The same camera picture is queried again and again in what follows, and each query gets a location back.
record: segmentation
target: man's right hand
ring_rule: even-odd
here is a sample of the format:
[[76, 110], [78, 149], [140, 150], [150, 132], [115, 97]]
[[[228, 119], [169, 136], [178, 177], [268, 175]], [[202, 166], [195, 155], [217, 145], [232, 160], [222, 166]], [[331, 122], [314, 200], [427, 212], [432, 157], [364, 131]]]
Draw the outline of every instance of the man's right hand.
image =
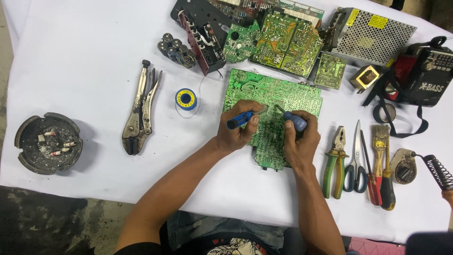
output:
[[318, 133], [316, 116], [306, 111], [292, 111], [307, 122], [302, 138], [296, 141], [296, 130], [292, 121], [284, 123], [285, 145], [284, 154], [294, 170], [303, 170], [313, 164], [313, 158], [321, 136]]

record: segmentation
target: flathead screwdriver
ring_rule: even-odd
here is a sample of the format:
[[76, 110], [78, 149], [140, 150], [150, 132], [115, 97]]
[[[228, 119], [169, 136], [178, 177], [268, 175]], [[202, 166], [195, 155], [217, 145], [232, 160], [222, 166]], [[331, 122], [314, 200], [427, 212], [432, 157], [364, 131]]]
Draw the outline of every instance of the flathead screwdriver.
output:
[[286, 120], [290, 120], [293, 122], [294, 124], [294, 129], [296, 131], [299, 131], [299, 132], [302, 132], [306, 127], [307, 127], [307, 122], [302, 119], [300, 116], [297, 116], [297, 115], [294, 115], [292, 114], [292, 112], [290, 111], [286, 111], [283, 110], [279, 105], [275, 105], [280, 111], [283, 112], [283, 117], [286, 119]]

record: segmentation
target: green circuit board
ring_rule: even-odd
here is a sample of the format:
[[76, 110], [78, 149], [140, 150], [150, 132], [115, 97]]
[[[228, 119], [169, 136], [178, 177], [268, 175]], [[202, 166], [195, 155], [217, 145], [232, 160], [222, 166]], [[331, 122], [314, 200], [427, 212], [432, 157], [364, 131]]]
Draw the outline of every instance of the green circuit board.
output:
[[268, 10], [251, 61], [307, 78], [322, 45], [310, 22]]
[[267, 112], [260, 115], [258, 130], [249, 144], [256, 147], [255, 161], [258, 165], [282, 170], [290, 165], [283, 152], [285, 119], [275, 105], [288, 111], [305, 110], [318, 117], [323, 103], [320, 95], [318, 88], [232, 69], [223, 111], [229, 111], [240, 99], [269, 105]]
[[321, 53], [321, 59], [319, 60], [319, 67], [316, 71], [314, 83], [329, 88], [339, 89], [346, 62], [346, 59]]
[[237, 63], [248, 59], [256, 51], [260, 39], [260, 25], [255, 20], [249, 28], [231, 24], [223, 54], [228, 62]]

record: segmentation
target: concrete floor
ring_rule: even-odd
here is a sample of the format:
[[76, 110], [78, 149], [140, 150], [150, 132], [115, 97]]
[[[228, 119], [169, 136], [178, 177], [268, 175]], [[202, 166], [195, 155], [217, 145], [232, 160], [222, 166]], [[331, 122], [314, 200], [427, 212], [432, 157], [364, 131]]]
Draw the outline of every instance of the concrete floor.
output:
[[[372, 1], [391, 4], [391, 0]], [[406, 0], [403, 12], [428, 19], [431, 1]], [[0, 3], [0, 151], [6, 130], [7, 82], [12, 61], [10, 35]], [[11, 216], [0, 220], [0, 255], [111, 254], [123, 219], [133, 206], [6, 187], [0, 187], [0, 201], [0, 215]]]

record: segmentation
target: white wire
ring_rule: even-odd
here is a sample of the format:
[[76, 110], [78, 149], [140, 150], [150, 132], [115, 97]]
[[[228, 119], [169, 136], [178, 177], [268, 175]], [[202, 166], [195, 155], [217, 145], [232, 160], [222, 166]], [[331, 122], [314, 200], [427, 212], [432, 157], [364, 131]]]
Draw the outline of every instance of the white wire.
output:
[[208, 45], [208, 46], [213, 46], [214, 44], [212, 42], [207, 42], [206, 39], [204, 39], [204, 36], [200, 35], [200, 38], [201, 38], [201, 41], [204, 42], [204, 44]]

